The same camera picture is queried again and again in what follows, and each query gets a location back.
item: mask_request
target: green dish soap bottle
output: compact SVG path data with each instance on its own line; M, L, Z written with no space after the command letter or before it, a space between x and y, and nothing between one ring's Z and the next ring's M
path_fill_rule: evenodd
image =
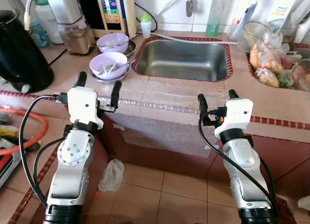
M218 35L219 24L224 10L224 0L212 0L206 36L216 37Z

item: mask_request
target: robotic arm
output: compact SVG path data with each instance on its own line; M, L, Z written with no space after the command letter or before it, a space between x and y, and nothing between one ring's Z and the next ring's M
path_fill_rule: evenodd
M100 119L103 112L115 112L118 108L119 91L122 86L116 81L111 95L111 103L100 105L95 90L85 88L86 73L81 72L74 87L68 93L41 96L29 107L20 128L20 154L27 179L40 201L46 206L44 224L78 224L82 206L85 201L89 182L88 167L93 158L94 137L98 129L103 127ZM33 106L43 98L55 98L62 104L68 105L70 121L63 139L56 140L43 147L39 155L49 146L63 140L57 150L58 168L52 179L47 199L42 194L36 178L35 159L32 180L27 166L23 149L23 128Z
M234 90L230 90L229 95L231 99L224 107L209 112L203 94L198 95L200 134L209 147L224 158L242 224L277 224L276 201L270 197L260 172L260 157L252 148L251 137L243 135L243 130L250 122L253 102L239 98ZM211 120L209 115L214 115L215 120ZM215 126L214 133L223 143L224 154L208 142L201 125Z

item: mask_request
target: orange hose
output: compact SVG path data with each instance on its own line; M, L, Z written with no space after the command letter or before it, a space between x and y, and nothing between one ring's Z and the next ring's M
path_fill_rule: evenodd
M26 111L16 110L16 109L0 108L0 112L9 112L9 113L14 113L14 114L19 114L19 115L25 115L26 114ZM31 113L29 113L29 117L36 119L37 121L40 121L43 124L43 128L42 128L41 132L38 135L36 135L33 139L24 143L24 149L32 146L37 141L39 141L46 134L46 132L48 130L48 122L42 116L31 112ZM16 152L16 151L19 151L19 145L15 145L15 146L8 148L8 149L0 149L0 155L12 154L13 152Z

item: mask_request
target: second sink basin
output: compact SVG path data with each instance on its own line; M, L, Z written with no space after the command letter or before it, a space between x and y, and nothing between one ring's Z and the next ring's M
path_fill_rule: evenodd
M228 75L222 45L171 40L147 43L136 70L147 76L202 81L222 80Z

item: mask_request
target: bubble wrap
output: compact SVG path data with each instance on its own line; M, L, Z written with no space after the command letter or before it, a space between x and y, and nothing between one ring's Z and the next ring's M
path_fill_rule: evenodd
M211 150L198 132L197 96L204 94L209 109L215 109L224 105L228 92L222 81L174 81L176 84L129 76L122 81L118 110L108 116L119 125L115 128L122 129L124 140L129 144L207 158ZM101 105L110 102L112 88L113 85L101 87L98 92ZM211 143L218 141L214 127L205 127L204 131Z
M116 113L109 113L108 116L119 125L114 127L122 130L122 136L129 144L203 158L210 155L211 149L206 148L197 125L183 125ZM205 127L204 133L211 143L215 144L218 141L214 136L214 128Z

